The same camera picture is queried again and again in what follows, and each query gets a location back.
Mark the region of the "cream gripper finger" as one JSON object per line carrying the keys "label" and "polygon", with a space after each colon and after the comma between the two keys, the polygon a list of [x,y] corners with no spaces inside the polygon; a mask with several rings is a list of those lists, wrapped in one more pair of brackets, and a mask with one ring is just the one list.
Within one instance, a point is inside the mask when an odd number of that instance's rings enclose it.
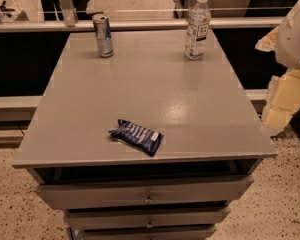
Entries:
{"label": "cream gripper finger", "polygon": [[277,48],[277,34],[279,27],[275,27],[268,34],[258,40],[255,48],[262,52],[275,51]]}
{"label": "cream gripper finger", "polygon": [[268,84],[262,123],[273,131],[283,131],[300,110],[300,69],[289,68],[281,77],[273,76]]}

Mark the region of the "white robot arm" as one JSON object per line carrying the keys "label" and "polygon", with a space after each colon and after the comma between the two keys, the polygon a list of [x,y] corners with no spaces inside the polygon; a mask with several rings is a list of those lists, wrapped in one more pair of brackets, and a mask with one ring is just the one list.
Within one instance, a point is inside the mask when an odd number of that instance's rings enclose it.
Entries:
{"label": "white robot arm", "polygon": [[271,78],[262,112],[263,126],[278,134],[300,110],[300,0],[278,27],[258,40],[255,48],[274,51],[276,61],[287,68],[281,77]]}

